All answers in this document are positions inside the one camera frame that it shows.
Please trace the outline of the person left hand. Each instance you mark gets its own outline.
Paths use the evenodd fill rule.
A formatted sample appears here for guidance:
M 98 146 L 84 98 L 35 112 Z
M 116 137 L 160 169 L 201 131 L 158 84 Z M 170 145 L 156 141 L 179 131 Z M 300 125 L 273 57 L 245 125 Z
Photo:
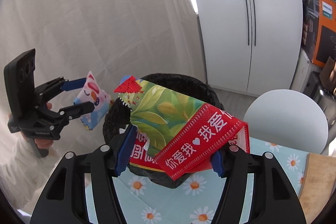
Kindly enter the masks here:
M 52 109 L 52 103 L 47 102 L 46 106 L 49 110 Z M 24 135 L 24 133 L 21 132 L 21 135 L 26 141 L 28 141 L 28 138 Z M 54 143 L 53 140 L 49 139 L 34 139 L 34 142 L 39 149 L 49 149 Z

